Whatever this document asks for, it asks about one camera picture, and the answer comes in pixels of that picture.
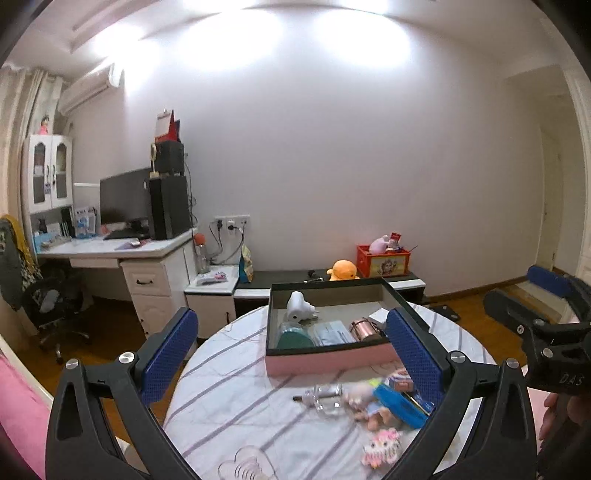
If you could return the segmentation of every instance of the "red box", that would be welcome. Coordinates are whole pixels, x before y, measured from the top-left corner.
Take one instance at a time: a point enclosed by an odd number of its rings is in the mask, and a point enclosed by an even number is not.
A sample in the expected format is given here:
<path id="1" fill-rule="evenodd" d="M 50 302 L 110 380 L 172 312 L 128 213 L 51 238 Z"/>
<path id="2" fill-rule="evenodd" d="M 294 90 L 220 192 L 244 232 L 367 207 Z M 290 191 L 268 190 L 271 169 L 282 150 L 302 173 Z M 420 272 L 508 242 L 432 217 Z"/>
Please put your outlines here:
<path id="1" fill-rule="evenodd" d="M 357 245 L 357 275 L 360 277 L 398 277 L 408 273 L 410 252 L 372 255 L 369 245 Z"/>

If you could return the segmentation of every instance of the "curtain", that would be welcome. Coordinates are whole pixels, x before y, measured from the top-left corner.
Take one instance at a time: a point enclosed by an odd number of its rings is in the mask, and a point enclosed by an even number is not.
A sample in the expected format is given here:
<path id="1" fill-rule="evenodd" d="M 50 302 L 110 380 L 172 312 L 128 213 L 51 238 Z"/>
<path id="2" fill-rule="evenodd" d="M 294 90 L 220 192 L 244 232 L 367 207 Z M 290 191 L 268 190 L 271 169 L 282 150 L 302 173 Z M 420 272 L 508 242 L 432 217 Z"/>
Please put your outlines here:
<path id="1" fill-rule="evenodd" d="M 28 227 L 21 204 L 22 152 L 29 134 L 37 133 L 41 119 L 48 115 L 49 133 L 56 115 L 56 106 L 63 79 L 35 69 L 0 69 L 0 215 L 9 213 Z M 0 299 L 0 335 L 19 350 L 34 335 L 28 319 L 20 318 Z"/>
<path id="2" fill-rule="evenodd" d="M 0 69 L 0 214 L 10 213 L 22 224 L 22 148 L 41 82 L 42 70 Z"/>

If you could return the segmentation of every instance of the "office chair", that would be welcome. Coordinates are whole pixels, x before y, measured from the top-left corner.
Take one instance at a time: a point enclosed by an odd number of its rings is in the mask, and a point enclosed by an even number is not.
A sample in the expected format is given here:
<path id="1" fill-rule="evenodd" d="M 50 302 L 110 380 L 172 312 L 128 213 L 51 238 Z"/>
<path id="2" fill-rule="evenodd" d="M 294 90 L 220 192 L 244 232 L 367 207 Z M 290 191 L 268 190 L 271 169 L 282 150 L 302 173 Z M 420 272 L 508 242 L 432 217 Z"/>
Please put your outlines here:
<path id="1" fill-rule="evenodd" d="M 60 341 L 65 335 L 78 335 L 90 343 L 88 333 L 76 329 L 83 300 L 78 279 L 65 273 L 38 280 L 22 294 L 22 307 L 41 332 L 39 346 L 46 350 L 49 342 L 54 340 L 56 362 L 59 365 L 64 362 Z"/>

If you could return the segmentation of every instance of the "door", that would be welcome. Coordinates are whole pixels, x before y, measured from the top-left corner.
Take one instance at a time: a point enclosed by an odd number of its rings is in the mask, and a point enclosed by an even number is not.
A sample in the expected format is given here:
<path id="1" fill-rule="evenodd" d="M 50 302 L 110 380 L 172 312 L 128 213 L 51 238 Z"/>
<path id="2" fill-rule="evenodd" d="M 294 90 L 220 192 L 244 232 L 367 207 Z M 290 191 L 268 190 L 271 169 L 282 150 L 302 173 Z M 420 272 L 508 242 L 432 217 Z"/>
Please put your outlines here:
<path id="1" fill-rule="evenodd" d="M 543 130 L 542 148 L 544 154 L 544 211 L 540 245 L 535 264 L 552 270 L 562 226 L 563 173 L 560 146 Z"/>
<path id="2" fill-rule="evenodd" d="M 72 204 L 72 142 L 53 135 L 51 146 L 51 207 Z"/>
<path id="3" fill-rule="evenodd" d="M 28 149 L 29 212 L 51 210 L 51 137 L 32 135 Z"/>

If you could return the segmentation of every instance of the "doll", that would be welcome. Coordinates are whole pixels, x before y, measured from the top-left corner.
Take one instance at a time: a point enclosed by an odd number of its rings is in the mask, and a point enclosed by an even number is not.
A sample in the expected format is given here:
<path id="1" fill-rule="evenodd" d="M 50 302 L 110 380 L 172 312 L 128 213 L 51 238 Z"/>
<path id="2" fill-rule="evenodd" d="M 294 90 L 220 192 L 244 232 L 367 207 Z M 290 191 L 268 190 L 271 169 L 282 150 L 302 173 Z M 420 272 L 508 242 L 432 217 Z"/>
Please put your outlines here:
<path id="1" fill-rule="evenodd" d="M 44 115 L 41 119 L 41 126 L 39 128 L 39 135 L 49 135 L 49 115 Z"/>

